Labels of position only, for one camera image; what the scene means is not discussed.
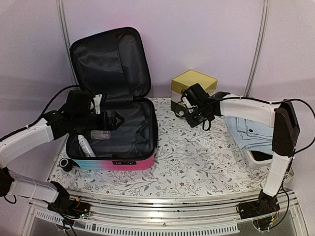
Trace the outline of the clear plastic travel case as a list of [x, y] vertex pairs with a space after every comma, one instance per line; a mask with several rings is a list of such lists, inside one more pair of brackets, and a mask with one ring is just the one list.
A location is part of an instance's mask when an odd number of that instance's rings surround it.
[[110, 140], [111, 131], [92, 130], [90, 136], [92, 140]]

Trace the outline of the yellow and white storage box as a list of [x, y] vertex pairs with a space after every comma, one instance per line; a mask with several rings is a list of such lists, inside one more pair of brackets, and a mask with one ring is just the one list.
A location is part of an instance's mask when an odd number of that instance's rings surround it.
[[175, 112], [179, 116], [192, 113], [195, 106], [187, 107], [182, 102], [182, 92], [187, 90], [190, 86], [200, 84], [208, 94], [212, 94], [217, 88], [217, 83], [217, 78], [192, 69], [172, 78], [171, 111]]

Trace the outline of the pink and teal kids suitcase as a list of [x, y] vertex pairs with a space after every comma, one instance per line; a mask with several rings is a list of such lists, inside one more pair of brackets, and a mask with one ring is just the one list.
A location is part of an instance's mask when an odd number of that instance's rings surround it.
[[132, 27], [112, 29], [75, 41], [71, 63], [78, 84], [94, 95], [107, 93], [100, 113], [116, 111], [125, 122], [110, 130], [110, 140], [92, 140], [83, 130], [96, 157], [86, 157], [77, 134], [66, 142], [67, 156], [81, 169], [142, 171], [155, 160], [158, 122], [147, 94], [151, 78], [139, 32]]

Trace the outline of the pale blue garment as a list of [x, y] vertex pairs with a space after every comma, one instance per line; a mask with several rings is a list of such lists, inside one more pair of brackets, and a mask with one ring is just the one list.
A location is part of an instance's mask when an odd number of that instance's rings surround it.
[[224, 122], [241, 150], [272, 155], [273, 128], [260, 122], [231, 116], [224, 117]]

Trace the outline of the white plastic mesh basket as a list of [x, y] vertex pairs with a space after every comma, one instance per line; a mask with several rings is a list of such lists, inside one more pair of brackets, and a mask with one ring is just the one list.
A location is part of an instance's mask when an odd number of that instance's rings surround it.
[[241, 154], [246, 164], [251, 168], [269, 165], [272, 161], [272, 155], [260, 151], [241, 150]]

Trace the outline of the black garment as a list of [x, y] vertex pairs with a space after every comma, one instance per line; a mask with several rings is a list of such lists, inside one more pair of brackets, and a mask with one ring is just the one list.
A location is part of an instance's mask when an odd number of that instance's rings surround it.
[[257, 162], [267, 161], [272, 159], [272, 155], [260, 152], [260, 151], [250, 151], [253, 159]]

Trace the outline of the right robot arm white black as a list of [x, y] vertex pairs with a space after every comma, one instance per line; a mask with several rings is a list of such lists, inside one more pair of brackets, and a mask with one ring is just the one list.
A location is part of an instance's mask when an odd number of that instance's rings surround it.
[[294, 107], [289, 100], [268, 102], [240, 97], [229, 92], [209, 95], [200, 84], [181, 92], [181, 101], [188, 109], [191, 127], [224, 117], [234, 139], [240, 138], [250, 152], [270, 141], [263, 153], [271, 156], [267, 180], [255, 202], [241, 203], [239, 210], [250, 216], [268, 214], [280, 209], [277, 194], [294, 158], [300, 133]]

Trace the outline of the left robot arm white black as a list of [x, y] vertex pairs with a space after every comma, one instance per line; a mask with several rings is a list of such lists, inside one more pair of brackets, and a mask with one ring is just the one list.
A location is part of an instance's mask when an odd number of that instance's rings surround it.
[[79, 129], [94, 129], [91, 122], [100, 117], [100, 105], [106, 95], [92, 95], [89, 90], [71, 90], [68, 97], [70, 101], [59, 110], [44, 109], [34, 122], [1, 138], [0, 195], [4, 198], [12, 195], [42, 200], [48, 204], [49, 210], [78, 218], [89, 212], [90, 204], [70, 199], [69, 193], [58, 182], [40, 181], [17, 174], [7, 167], [15, 159], [43, 144]]

